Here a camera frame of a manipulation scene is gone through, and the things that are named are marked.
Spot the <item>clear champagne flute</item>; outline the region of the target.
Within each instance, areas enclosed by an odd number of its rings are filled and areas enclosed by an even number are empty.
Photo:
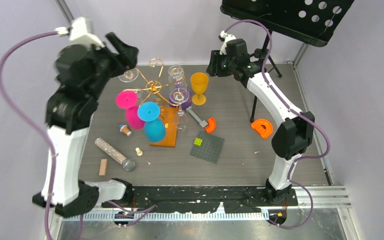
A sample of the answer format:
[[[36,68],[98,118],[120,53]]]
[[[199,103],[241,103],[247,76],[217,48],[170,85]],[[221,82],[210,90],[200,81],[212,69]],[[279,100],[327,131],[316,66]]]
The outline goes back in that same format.
[[[119,75],[117,78],[123,83],[131,83],[131,82],[135,81],[138,78],[138,76],[139,76],[138,70],[137,69],[131,69],[131,70],[127,70],[122,75]],[[132,91],[136,94],[136,96],[137,96],[136,104],[139,105],[142,102],[144,95],[145,95],[142,88],[130,86],[127,89],[128,89],[128,91]]]

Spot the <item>orange plastic goblet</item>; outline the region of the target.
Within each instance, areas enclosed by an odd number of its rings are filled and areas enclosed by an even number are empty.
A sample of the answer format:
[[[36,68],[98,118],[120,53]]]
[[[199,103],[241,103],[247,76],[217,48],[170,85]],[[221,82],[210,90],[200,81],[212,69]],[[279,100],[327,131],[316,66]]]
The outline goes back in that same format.
[[[207,100],[204,93],[209,85],[209,76],[203,72],[196,72],[191,76],[190,83],[191,89],[194,92],[192,102],[197,106],[204,105]]]

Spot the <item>magenta plastic goblet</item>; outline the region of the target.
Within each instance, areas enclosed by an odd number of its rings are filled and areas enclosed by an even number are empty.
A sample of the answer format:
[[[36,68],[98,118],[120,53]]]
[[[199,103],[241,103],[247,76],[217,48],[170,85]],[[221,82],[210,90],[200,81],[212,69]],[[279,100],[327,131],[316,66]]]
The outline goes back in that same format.
[[[138,116],[139,106],[137,102],[137,94],[131,90],[122,91],[115,98],[116,105],[125,110],[124,114],[128,125],[134,130],[141,130],[144,128],[145,122]]]

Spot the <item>clear wine glass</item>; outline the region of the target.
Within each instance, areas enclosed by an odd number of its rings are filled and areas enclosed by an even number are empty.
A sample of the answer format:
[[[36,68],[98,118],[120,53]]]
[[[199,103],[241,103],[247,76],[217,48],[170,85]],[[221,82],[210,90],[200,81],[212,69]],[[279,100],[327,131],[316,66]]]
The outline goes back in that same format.
[[[187,129],[187,114],[185,113],[182,105],[188,101],[190,97],[189,91],[186,88],[174,88],[169,95],[172,106],[176,106],[177,116],[175,118],[176,128],[178,131],[185,131]]]

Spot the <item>blue plastic goblet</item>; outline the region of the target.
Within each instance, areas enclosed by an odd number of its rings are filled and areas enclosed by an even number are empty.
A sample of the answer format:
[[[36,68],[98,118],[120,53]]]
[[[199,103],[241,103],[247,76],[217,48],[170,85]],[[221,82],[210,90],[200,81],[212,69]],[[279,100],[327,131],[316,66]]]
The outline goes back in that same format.
[[[166,128],[160,119],[161,109],[154,102],[145,102],[137,110],[138,117],[144,121],[144,133],[151,143],[159,143],[166,136]]]

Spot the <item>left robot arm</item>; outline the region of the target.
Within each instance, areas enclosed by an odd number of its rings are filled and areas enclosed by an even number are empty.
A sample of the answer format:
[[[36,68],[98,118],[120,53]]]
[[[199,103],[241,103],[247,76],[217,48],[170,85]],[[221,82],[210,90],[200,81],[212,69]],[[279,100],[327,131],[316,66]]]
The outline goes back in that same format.
[[[47,101],[45,123],[55,152],[49,154],[45,184],[32,202],[53,207],[65,218],[86,214],[108,201],[128,207],[134,199],[132,184],[123,179],[79,179],[91,121],[106,84],[137,64],[139,51],[135,46],[113,32],[106,38],[115,52],[95,43],[73,44],[62,49],[54,63],[60,86]]]

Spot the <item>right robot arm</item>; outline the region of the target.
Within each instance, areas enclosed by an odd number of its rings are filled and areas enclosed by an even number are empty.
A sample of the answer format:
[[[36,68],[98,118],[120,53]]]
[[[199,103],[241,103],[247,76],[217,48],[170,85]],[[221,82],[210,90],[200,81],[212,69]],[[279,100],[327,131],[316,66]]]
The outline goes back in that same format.
[[[265,182],[263,198],[270,205],[279,205],[291,192],[297,159],[312,144],[315,116],[310,111],[302,112],[288,100],[265,72],[262,59],[251,58],[243,39],[227,36],[219,50],[212,50],[206,72],[211,77],[233,76],[271,114],[276,125],[271,139],[275,161]]]

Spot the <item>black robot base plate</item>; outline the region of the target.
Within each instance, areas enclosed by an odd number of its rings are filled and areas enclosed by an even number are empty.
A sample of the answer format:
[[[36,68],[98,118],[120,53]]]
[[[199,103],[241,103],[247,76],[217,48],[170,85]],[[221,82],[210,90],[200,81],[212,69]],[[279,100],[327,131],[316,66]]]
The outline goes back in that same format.
[[[256,213],[260,207],[296,207],[294,189],[269,201],[263,186],[134,186],[122,200],[101,203],[103,208],[119,205],[152,213],[214,213],[223,205],[226,213]]]

